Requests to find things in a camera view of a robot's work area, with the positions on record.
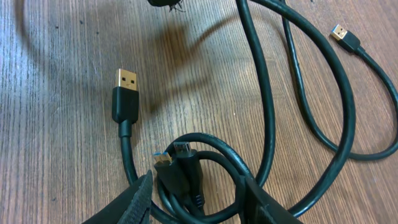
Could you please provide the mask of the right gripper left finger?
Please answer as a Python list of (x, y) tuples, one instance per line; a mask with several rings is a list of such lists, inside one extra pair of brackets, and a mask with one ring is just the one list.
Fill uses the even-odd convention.
[(84, 224), (150, 223), (153, 176), (149, 170)]

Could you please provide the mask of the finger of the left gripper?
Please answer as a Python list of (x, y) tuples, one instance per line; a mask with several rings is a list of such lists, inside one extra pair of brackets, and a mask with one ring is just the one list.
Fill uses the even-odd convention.
[(147, 2), (154, 7), (169, 7), (169, 11), (176, 10), (179, 12), (185, 12), (182, 9), (181, 2), (183, 0), (147, 0)]

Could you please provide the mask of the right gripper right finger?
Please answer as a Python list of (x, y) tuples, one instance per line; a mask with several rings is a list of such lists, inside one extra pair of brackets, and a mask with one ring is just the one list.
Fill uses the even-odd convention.
[(241, 223), (302, 224), (252, 178), (240, 175), (237, 187), (236, 207)]

